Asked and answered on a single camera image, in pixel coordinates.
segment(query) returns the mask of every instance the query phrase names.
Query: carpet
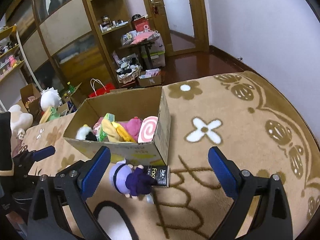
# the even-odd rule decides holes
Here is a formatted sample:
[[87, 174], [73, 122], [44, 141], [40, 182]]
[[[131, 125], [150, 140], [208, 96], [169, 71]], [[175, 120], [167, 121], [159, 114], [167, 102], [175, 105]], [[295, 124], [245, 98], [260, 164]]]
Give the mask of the carpet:
[[[118, 230], [126, 236], [114, 239], [137, 239], [137, 235], [142, 240], [208, 239], [232, 204], [207, 160], [209, 148], [219, 146], [241, 170], [261, 177], [280, 176], [291, 209], [293, 235], [298, 236], [319, 206], [320, 152], [292, 105], [270, 83], [247, 71], [179, 82], [164, 90], [172, 119], [170, 188], [155, 190], [154, 205], [127, 199], [108, 181], [111, 164], [94, 196], [87, 200], [101, 225], [105, 223], [103, 228], [112, 228], [105, 213], [119, 210], [124, 220], [119, 228], [126, 225], [128, 230]], [[29, 150], [56, 148], [54, 156], [35, 163], [30, 175], [54, 176], [80, 159], [87, 160], [62, 137], [72, 117], [27, 131], [23, 143]], [[249, 228], [257, 204], [255, 197], [238, 236]], [[73, 232], [81, 235], [70, 210], [64, 210]]]

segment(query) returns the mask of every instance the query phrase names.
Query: door handle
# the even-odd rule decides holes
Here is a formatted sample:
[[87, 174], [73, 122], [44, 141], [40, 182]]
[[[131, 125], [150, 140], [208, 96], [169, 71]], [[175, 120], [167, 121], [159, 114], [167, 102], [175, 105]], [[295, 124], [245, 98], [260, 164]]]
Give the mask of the door handle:
[[152, 4], [159, 4], [159, 3], [162, 3], [162, 2], [155, 2], [155, 0], [151, 0], [151, 3]]

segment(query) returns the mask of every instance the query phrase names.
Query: purple doll hat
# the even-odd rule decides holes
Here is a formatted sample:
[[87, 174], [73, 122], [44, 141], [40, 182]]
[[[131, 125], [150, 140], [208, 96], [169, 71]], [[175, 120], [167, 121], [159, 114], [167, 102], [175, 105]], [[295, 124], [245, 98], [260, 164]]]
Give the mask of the purple doll hat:
[[132, 169], [125, 164], [126, 160], [117, 162], [109, 172], [109, 180], [111, 185], [121, 194], [129, 194], [130, 190], [126, 187], [125, 181]]

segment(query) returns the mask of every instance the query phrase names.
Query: red bag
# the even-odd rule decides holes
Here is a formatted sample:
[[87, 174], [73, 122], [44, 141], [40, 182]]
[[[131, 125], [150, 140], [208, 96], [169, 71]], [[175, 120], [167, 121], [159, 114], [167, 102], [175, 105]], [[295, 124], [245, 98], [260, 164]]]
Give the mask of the red bag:
[[149, 20], [145, 17], [141, 17], [140, 19], [133, 21], [133, 25], [137, 32], [144, 32], [145, 25], [148, 26], [148, 29], [150, 29]]
[[[95, 88], [94, 88], [94, 83], [95, 82], [100, 83], [102, 85], [102, 88], [99, 88], [98, 90], [95, 90]], [[94, 92], [89, 95], [89, 98], [94, 98], [96, 96], [101, 96], [101, 95], [104, 95], [106, 93], [109, 93], [110, 90], [116, 89], [115, 86], [112, 83], [108, 83], [108, 84], [106, 84], [104, 86], [99, 79], [94, 79], [94, 78], [90, 80], [90, 84], [91, 84], [91, 87], [92, 87]]]

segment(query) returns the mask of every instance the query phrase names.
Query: blue gripper pad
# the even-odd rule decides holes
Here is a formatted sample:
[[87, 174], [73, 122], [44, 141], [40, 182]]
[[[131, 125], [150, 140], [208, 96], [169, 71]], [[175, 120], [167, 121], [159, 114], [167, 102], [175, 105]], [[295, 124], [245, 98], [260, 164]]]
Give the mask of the blue gripper pad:
[[227, 166], [231, 161], [216, 146], [210, 148], [208, 161], [226, 195], [236, 200], [238, 198], [238, 183]]
[[81, 189], [80, 193], [84, 201], [93, 196], [109, 166], [110, 160], [109, 148], [101, 147], [95, 156], [84, 164], [86, 166], [78, 177], [78, 186]]
[[55, 152], [56, 152], [56, 149], [53, 146], [48, 146], [46, 148], [43, 148], [39, 151], [34, 152], [32, 155], [32, 159], [35, 162], [39, 162], [45, 158], [50, 157], [51, 155], [54, 155]]

